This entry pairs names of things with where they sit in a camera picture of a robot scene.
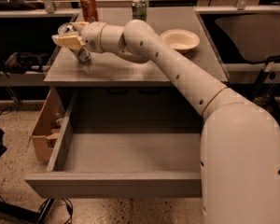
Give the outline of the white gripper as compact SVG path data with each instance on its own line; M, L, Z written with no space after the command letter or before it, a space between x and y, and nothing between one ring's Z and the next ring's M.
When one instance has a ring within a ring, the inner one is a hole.
M52 40L57 46L73 50L80 50L85 46L91 52L104 52L101 44L101 34L106 26L105 22L95 21L88 23L87 21L75 21L72 22L72 25L76 31L82 30L82 38L78 35L54 35Z

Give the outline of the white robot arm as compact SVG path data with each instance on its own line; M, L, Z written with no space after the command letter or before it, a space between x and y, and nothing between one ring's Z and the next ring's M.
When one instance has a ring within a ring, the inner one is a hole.
M280 224L280 126L267 110L163 43L144 21L71 22L52 40L154 62L203 117L203 224Z

